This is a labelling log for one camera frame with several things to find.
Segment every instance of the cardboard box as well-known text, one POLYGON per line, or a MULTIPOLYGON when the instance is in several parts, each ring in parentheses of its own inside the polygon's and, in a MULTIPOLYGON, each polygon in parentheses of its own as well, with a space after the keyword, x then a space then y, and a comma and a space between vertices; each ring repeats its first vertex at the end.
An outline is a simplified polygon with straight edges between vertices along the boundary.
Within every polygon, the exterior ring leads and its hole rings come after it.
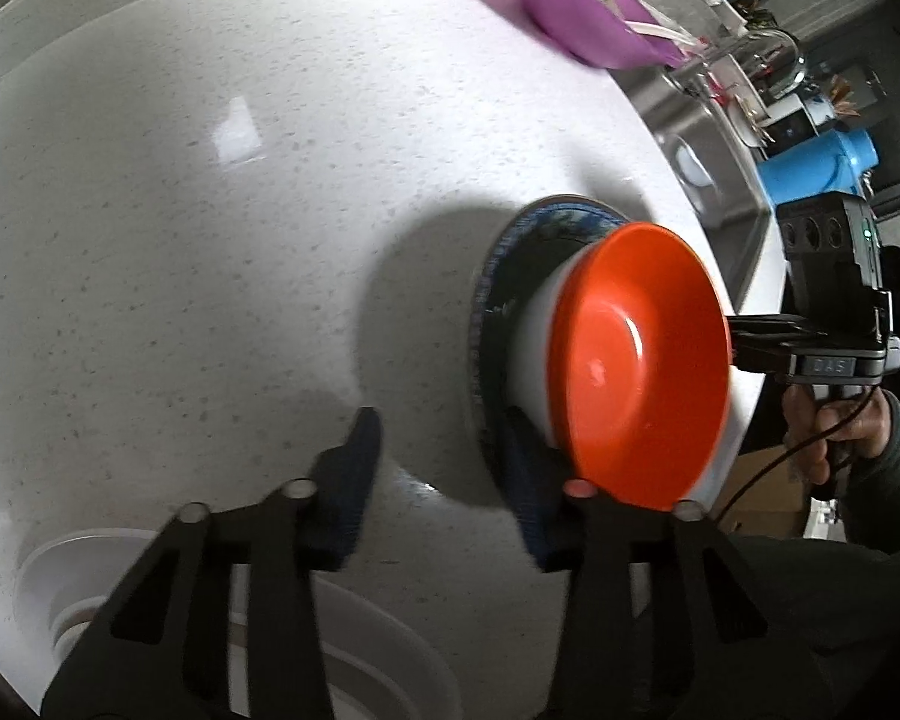
MULTIPOLYGON (((740 455, 730 469, 713 511, 720 512, 733 493, 784 451, 783 446, 775 446, 740 455)), ((802 480, 789 463, 784 463, 748 490, 720 527, 725 533, 799 538, 803 536, 809 511, 809 495, 802 480)))

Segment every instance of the person's arm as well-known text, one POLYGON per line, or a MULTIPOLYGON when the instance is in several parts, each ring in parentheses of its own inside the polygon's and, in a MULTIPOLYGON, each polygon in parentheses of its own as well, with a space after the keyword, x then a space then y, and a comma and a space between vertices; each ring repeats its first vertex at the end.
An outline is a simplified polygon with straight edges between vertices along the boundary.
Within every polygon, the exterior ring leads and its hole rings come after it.
POLYGON ((885 396, 892 423, 887 446, 852 466, 840 507, 849 541, 893 553, 900 549, 900 402, 885 396))
MULTIPOLYGON (((806 389, 791 386, 783 396, 788 445, 803 442, 848 418, 858 401, 827 403, 818 408, 806 389)), ((878 389, 861 415, 831 440, 851 442, 856 460, 850 483, 841 498, 847 539, 871 549, 892 553, 900 549, 900 402, 878 389)), ((819 440, 794 458, 804 478, 814 484, 830 476, 828 444, 819 440)))

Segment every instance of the faucet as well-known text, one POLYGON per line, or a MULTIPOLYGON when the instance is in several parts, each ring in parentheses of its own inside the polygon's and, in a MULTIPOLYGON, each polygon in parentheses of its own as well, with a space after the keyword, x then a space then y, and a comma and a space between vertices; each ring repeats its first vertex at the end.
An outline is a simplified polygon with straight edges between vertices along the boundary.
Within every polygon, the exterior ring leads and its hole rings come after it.
POLYGON ((708 73, 715 62, 733 56, 741 65, 741 70, 750 76, 756 71, 767 69, 770 60, 782 50, 792 52, 794 55, 790 71, 784 79, 770 86, 766 93, 773 100, 779 100, 783 95, 797 89, 807 76, 806 54, 797 38, 782 29, 753 29, 741 37, 717 42, 698 55, 690 57, 682 66, 670 71, 670 78, 689 95, 710 97, 708 73), (742 60, 737 58, 737 55, 745 50, 751 52, 751 57, 742 60))

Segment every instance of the human hand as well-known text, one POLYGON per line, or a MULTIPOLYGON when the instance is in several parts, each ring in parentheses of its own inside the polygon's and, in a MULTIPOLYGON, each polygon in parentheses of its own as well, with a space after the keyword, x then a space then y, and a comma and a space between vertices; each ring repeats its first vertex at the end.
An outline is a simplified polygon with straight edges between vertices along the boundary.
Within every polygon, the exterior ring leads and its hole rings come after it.
MULTIPOLYGON (((860 401, 857 400, 835 400, 821 406, 814 401, 810 389, 790 386, 783 394, 783 415, 790 428, 784 443, 787 448, 792 448, 816 433, 829 430, 858 408, 860 401)), ((808 482, 826 484, 830 478, 830 466, 826 461, 828 440, 853 442, 858 457, 875 458, 887 448, 892 428, 890 404, 882 389, 877 388, 863 413, 827 440, 821 439, 800 450, 794 456, 794 463, 808 482)))

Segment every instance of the purple bowl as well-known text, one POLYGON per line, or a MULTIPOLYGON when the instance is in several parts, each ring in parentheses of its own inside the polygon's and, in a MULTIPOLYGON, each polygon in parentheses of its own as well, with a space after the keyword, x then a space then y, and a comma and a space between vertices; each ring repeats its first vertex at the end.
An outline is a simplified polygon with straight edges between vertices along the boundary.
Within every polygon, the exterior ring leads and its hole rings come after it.
POLYGON ((615 1, 622 19, 599 0, 523 0, 523 6, 544 32, 588 65, 626 70, 683 64, 683 53, 671 41, 637 34, 624 23, 658 23, 639 0, 615 1))

